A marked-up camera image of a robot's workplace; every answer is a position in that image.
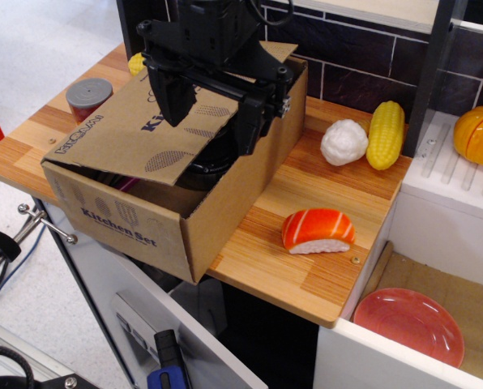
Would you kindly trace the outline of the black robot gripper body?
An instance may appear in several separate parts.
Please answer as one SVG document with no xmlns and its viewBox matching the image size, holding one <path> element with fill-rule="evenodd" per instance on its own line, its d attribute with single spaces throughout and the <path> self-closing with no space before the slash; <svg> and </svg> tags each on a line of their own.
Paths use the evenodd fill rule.
<svg viewBox="0 0 483 389">
<path fill-rule="evenodd" d="M 176 22 L 144 20 L 146 67 L 180 73 L 193 87 L 240 101 L 255 94 L 273 106 L 273 115 L 288 110 L 292 72 L 259 41 L 267 21 L 256 1 L 180 1 Z"/>
</svg>

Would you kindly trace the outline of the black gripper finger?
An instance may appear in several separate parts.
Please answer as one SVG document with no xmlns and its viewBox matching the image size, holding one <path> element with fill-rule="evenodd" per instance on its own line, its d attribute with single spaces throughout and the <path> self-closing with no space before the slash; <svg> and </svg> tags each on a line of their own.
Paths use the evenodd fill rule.
<svg viewBox="0 0 483 389">
<path fill-rule="evenodd" d="M 252 155 L 261 137 L 267 135 L 275 118 L 273 106 L 255 94 L 247 94 L 238 102 L 234 138 L 239 156 Z"/>
<path fill-rule="evenodd" d="M 196 102 L 193 84 L 180 73 L 149 65 L 147 72 L 156 102 L 170 126 L 177 126 Z"/>
</svg>

